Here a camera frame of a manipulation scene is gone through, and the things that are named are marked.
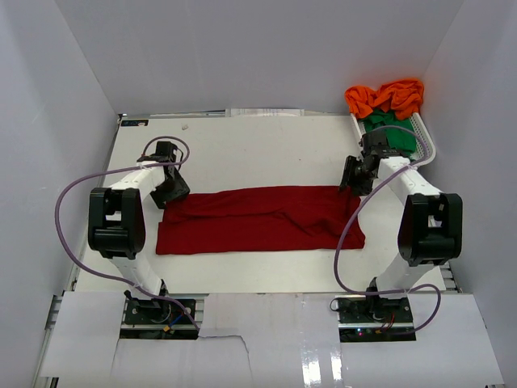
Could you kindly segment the red t shirt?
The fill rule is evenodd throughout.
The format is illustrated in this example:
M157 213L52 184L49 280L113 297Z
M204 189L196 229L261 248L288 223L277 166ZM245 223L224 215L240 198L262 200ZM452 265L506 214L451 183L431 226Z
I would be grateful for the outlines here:
M170 202L158 255L362 249L350 219L360 200L335 186L278 186L196 193Z

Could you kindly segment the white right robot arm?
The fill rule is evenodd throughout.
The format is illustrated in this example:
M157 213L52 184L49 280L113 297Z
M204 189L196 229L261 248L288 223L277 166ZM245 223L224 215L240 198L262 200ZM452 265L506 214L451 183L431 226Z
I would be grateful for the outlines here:
M273 186L191 194L166 206L155 251L160 255L227 252L344 251L365 247L365 205L390 188L404 209L397 255L365 291L365 314L384 322L391 297L419 288L433 267L461 251L463 203L428 183L400 154L349 157L338 186Z

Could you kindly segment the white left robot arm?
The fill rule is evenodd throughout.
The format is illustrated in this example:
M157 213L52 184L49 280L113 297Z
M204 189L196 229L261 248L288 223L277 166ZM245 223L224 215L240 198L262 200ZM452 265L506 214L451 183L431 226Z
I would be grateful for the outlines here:
M143 313L160 323L170 315L162 297L166 284L143 252L146 240L143 202L151 197L163 209L187 189L179 178L177 162L139 162L128 174L106 188L90 193L88 244L120 272L122 281L147 297Z

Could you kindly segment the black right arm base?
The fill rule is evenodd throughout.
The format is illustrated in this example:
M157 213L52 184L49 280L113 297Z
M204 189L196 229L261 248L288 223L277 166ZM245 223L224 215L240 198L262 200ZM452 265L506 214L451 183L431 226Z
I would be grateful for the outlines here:
M337 314L342 344L416 340L414 318L407 297L335 297L329 308Z

